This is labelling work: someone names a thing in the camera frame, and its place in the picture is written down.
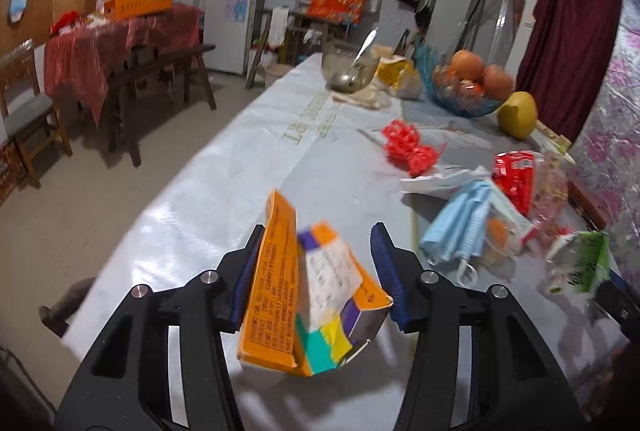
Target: glass bowl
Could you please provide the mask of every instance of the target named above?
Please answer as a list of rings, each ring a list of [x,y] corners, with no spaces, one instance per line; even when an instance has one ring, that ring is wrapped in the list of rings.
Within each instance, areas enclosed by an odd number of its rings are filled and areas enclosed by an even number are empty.
[[[369,50],[365,50],[353,66],[350,73],[353,73],[355,79],[349,85],[345,86],[336,80],[337,76],[349,72],[359,50],[360,45],[335,39],[326,44],[322,51],[322,75],[330,88],[352,94],[369,85],[380,61],[380,58],[373,57]]]
[[[494,112],[504,102],[494,101],[484,96],[469,100],[464,96],[447,94],[448,89],[438,86],[433,80],[436,66],[444,62],[444,58],[440,58],[438,53],[426,43],[415,51],[415,65],[420,73],[420,79],[430,100],[438,106],[459,117],[476,118]]]

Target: table with red tablecloth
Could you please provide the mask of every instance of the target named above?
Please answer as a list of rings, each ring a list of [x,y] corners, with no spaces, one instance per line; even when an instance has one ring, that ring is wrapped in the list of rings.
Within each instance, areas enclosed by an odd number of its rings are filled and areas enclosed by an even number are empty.
[[[98,124],[109,91],[107,77],[129,58],[133,47],[178,50],[199,42],[198,10],[186,5],[95,28],[81,27],[47,41],[44,90],[55,97],[63,84],[71,84],[74,97],[91,108]]]

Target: metal spoon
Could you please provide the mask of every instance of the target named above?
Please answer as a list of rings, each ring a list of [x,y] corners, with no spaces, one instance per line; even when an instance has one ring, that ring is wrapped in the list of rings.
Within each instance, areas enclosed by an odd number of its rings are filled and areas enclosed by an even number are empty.
[[[353,67],[355,66],[358,59],[360,59],[360,56],[364,54],[364,51],[369,48],[369,45],[371,45],[371,43],[373,43],[373,40],[376,39],[377,35],[378,28],[376,27],[371,32],[369,32],[367,39],[364,40],[362,47],[360,47],[360,50],[358,51],[358,55],[356,55],[349,69],[345,73],[340,74],[339,72],[335,72],[335,74],[332,75],[331,82],[335,85],[335,87],[350,88],[354,84],[354,82],[358,79],[359,72],[353,72]]]

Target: red plastic decoration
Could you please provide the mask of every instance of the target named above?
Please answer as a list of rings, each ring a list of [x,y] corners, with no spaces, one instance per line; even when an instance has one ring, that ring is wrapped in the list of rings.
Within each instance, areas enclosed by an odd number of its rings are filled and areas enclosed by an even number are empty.
[[[391,121],[382,129],[387,140],[386,157],[397,166],[406,167],[412,177],[420,176],[438,161],[444,146],[438,152],[431,146],[420,146],[418,131],[406,122]]]
[[[60,19],[49,27],[49,33],[52,36],[56,36],[60,29],[67,25],[73,25],[76,21],[80,19],[80,14],[76,10],[70,10],[69,12],[65,12]]]

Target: floor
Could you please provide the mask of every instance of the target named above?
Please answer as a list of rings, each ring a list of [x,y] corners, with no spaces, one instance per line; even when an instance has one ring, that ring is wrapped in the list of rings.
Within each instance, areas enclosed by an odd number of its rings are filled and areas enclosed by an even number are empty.
[[[176,90],[139,99],[142,166],[122,147],[106,150],[106,133],[87,120],[68,128],[73,157],[50,148],[36,160],[42,188],[22,183],[0,206],[0,344],[8,346],[56,406],[79,361],[38,318],[80,279],[98,274],[133,221],[172,177],[260,89],[237,76],[211,78],[218,109],[192,85],[183,108]]]

